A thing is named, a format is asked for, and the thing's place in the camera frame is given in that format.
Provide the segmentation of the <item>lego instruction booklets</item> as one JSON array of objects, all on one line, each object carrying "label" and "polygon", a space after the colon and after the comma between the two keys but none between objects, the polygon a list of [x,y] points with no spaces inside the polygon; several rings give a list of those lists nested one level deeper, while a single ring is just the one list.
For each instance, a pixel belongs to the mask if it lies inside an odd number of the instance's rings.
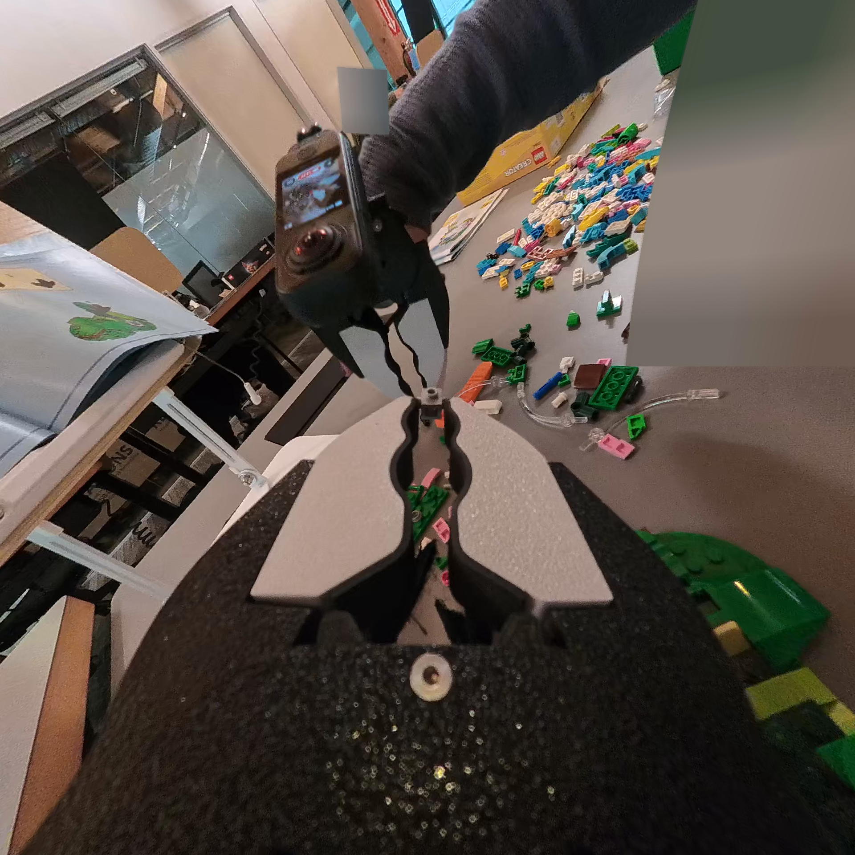
[{"label": "lego instruction booklets", "polygon": [[506,194],[507,188],[499,189],[451,214],[428,241],[433,262],[439,267],[454,261]]}]

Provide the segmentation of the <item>transparent curved lego rod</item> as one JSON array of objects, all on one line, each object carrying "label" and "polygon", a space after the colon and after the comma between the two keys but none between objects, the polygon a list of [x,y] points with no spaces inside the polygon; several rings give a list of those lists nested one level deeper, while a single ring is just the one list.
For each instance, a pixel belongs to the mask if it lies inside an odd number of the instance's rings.
[{"label": "transparent curved lego rod", "polygon": [[547,427],[550,429],[567,429],[571,428],[576,424],[585,424],[586,419],[577,419],[572,412],[564,415],[541,415],[535,412],[529,404],[525,384],[520,382],[516,385],[517,390],[517,402],[521,408],[521,411],[533,422],[540,424],[543,427]]},{"label": "transparent curved lego rod", "polygon": [[654,408],[669,405],[672,403],[693,403],[703,400],[716,400],[721,398],[721,391],[717,388],[709,388],[709,389],[689,389],[686,391],[679,391],[669,393],[667,395],[658,397],[656,399],[651,399],[646,403],[643,403],[641,406],[635,408],[628,415],[617,419],[612,422],[607,428],[598,428],[595,427],[591,429],[583,441],[583,443],[579,446],[579,450],[581,452],[587,452],[593,449],[594,445],[598,444],[601,440],[604,439],[606,434],[616,435],[614,432],[621,427],[626,427],[626,422],[630,417],[635,417],[637,415],[643,415],[648,411],[653,410]]}]

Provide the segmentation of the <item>wooden background table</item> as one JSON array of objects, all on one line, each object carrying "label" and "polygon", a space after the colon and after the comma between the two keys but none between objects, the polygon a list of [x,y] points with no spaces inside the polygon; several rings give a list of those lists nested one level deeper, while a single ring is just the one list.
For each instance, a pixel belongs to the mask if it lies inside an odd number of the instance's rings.
[{"label": "wooden background table", "polygon": [[268,278],[274,274],[274,271],[275,257],[272,256],[263,262],[240,286],[230,291],[218,305],[211,309],[208,315],[204,317],[204,321],[210,326],[218,327],[224,318],[235,311],[258,288],[264,286]]}]

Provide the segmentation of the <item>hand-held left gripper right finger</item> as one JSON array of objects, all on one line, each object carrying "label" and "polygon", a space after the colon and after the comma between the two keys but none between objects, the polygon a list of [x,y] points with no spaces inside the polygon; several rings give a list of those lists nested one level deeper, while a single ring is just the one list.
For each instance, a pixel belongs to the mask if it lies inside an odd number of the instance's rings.
[{"label": "hand-held left gripper right finger", "polygon": [[488,645],[508,620],[605,608],[614,593],[546,457],[460,399],[444,401],[456,505],[448,581],[437,604],[449,645]]}]

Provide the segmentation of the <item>black picture frame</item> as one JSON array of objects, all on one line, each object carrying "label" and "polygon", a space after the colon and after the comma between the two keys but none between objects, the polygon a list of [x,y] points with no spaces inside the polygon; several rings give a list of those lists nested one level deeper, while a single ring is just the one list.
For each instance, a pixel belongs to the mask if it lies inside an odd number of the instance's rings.
[{"label": "black picture frame", "polygon": [[202,305],[213,308],[220,302],[223,283],[205,262],[199,261],[182,280],[183,287]]}]

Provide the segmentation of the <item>person's right forearm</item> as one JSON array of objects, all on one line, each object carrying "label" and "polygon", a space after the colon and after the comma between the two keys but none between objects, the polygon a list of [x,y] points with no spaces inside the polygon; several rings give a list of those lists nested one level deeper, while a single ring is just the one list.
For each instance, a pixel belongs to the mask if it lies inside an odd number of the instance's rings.
[{"label": "person's right forearm", "polygon": [[494,150],[561,112],[694,10],[692,1],[481,1],[362,145],[366,191],[413,241]]}]

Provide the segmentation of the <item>green lego build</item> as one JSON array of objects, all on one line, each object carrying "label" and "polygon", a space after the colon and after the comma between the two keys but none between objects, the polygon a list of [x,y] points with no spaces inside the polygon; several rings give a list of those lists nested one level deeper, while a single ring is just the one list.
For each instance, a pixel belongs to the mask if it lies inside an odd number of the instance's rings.
[{"label": "green lego build", "polygon": [[729,656],[761,733],[805,782],[854,787],[854,716],[801,661],[830,611],[783,570],[728,541],[637,531]]}]

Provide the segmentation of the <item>open lego instruction book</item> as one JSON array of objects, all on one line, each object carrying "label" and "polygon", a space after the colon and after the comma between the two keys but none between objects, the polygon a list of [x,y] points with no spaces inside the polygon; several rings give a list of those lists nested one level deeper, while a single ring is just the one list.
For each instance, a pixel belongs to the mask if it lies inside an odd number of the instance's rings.
[{"label": "open lego instruction book", "polygon": [[2,244],[1,281],[3,476],[146,348],[213,332],[173,299],[53,232]]}]

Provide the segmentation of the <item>printed cardboard box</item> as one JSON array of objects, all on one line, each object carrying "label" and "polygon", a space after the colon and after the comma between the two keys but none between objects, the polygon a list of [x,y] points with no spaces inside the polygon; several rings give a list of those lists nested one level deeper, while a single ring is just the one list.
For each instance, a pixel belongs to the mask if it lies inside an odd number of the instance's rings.
[{"label": "printed cardboard box", "polygon": [[164,415],[140,418],[88,481],[84,494],[100,511],[80,538],[136,565],[220,468],[212,452]]}]

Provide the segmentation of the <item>yellow lego box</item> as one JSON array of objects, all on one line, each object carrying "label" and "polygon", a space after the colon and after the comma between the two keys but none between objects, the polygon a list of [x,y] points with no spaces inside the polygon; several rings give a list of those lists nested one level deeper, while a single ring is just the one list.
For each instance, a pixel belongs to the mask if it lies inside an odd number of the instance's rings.
[{"label": "yellow lego box", "polygon": [[581,95],[561,112],[500,144],[484,168],[456,194],[456,198],[463,206],[468,206],[549,164],[561,152],[607,82],[607,77],[601,78],[593,91]]}]

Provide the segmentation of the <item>green plastic bin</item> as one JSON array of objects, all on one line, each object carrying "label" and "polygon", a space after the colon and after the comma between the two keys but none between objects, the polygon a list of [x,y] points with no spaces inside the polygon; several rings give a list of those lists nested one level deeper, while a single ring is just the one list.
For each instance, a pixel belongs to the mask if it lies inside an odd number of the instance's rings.
[{"label": "green plastic bin", "polygon": [[681,66],[694,14],[695,10],[691,9],[677,24],[668,28],[653,43],[657,67],[663,77],[673,73]]}]

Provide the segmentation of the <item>wide green lego plate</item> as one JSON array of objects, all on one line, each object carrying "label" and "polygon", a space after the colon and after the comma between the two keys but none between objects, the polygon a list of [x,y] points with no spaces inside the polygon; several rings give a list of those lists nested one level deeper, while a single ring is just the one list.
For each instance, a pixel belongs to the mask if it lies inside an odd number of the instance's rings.
[{"label": "wide green lego plate", "polygon": [[612,365],[591,394],[588,405],[597,411],[616,411],[638,377],[635,366]]}]

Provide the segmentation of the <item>pile of colourful lego pieces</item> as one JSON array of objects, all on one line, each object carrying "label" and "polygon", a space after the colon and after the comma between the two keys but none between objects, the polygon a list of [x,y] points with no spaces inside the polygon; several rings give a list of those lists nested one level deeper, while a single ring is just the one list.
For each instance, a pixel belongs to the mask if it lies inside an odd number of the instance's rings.
[{"label": "pile of colourful lego pieces", "polygon": [[550,290],[561,272],[581,291],[637,251],[663,140],[646,122],[615,125],[575,154],[553,159],[533,189],[531,208],[477,264],[481,280],[496,280],[522,299]]}]

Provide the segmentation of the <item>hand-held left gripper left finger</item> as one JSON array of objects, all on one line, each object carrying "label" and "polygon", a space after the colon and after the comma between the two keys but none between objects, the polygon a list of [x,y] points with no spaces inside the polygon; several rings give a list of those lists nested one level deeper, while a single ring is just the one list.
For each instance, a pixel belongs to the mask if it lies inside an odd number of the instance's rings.
[{"label": "hand-held left gripper left finger", "polygon": [[409,487],[420,403],[398,398],[341,433],[311,465],[251,587],[262,604],[350,614],[395,643],[418,600]]}]

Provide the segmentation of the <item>green plate with grey stud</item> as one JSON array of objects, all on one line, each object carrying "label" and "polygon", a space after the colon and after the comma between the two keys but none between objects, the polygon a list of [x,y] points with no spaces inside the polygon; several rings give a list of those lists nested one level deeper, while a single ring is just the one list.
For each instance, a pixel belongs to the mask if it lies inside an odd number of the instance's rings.
[{"label": "green plate with grey stud", "polygon": [[426,530],[433,524],[434,518],[449,496],[450,491],[442,486],[409,486],[408,498],[411,505],[412,536],[415,544],[421,542]]}]

